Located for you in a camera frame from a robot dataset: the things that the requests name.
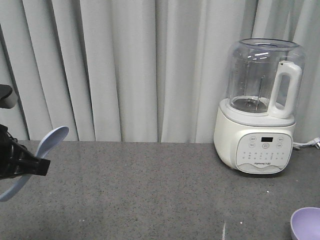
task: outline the digital display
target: digital display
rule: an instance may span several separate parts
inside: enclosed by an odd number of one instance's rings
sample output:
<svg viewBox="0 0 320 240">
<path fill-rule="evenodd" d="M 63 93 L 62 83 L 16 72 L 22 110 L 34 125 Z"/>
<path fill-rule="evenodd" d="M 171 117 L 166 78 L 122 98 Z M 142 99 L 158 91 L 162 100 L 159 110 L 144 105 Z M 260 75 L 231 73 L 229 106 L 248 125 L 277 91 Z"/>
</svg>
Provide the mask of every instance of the digital display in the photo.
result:
<svg viewBox="0 0 320 240">
<path fill-rule="evenodd" d="M 273 141 L 273 137 L 262 137 L 261 142 L 271 143 Z"/>
</svg>

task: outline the blender handle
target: blender handle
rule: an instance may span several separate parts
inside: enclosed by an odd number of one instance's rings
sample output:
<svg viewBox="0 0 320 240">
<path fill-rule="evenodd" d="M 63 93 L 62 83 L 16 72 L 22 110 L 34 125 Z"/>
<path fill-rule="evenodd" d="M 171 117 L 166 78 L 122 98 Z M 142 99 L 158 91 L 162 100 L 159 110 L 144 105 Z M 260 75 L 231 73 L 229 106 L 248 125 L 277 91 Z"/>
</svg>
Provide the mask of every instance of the blender handle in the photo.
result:
<svg viewBox="0 0 320 240">
<path fill-rule="evenodd" d="M 268 107 L 269 116 L 279 119 L 285 119 L 293 113 L 296 105 L 296 99 L 299 93 L 299 79 L 301 77 L 301 74 L 301 68 L 298 65 L 294 64 L 292 61 L 279 62 Z M 279 109 L 276 106 L 276 103 L 282 76 L 289 76 L 290 82 L 284 108 Z"/>
</svg>

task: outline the control panel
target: control panel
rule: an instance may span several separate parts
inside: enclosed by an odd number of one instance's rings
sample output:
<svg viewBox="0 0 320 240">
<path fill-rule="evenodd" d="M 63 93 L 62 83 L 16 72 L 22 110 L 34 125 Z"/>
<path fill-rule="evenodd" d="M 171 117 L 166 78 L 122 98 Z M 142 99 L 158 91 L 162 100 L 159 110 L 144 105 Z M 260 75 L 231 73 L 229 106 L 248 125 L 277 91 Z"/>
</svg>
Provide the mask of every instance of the control panel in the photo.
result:
<svg viewBox="0 0 320 240">
<path fill-rule="evenodd" d="M 249 133 L 239 140 L 235 162 L 244 172 L 279 172 L 287 165 L 292 146 L 291 136 L 284 133 Z"/>
</svg>

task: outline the blender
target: blender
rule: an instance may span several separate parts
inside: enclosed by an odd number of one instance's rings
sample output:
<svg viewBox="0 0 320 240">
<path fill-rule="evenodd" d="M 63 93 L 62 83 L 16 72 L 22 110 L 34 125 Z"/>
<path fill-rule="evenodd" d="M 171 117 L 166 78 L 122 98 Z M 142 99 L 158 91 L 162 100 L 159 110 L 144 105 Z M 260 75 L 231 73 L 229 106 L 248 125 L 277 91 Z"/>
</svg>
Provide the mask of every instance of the blender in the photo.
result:
<svg viewBox="0 0 320 240">
<path fill-rule="evenodd" d="M 213 141 L 221 160 L 249 174 L 274 174 L 288 164 L 305 67 L 303 48 L 252 38 L 230 49 L 228 98 L 219 103 Z"/>
</svg>

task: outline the brand logo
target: brand logo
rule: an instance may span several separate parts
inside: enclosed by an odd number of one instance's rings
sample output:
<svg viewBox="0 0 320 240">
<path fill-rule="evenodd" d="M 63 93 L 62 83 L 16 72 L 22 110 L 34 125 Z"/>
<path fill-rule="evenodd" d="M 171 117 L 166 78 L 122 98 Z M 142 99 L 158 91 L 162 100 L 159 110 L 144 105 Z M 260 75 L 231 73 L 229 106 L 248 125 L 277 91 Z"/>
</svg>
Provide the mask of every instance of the brand logo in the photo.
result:
<svg viewBox="0 0 320 240">
<path fill-rule="evenodd" d="M 255 162 L 254 165 L 271 165 L 271 162 Z"/>
</svg>

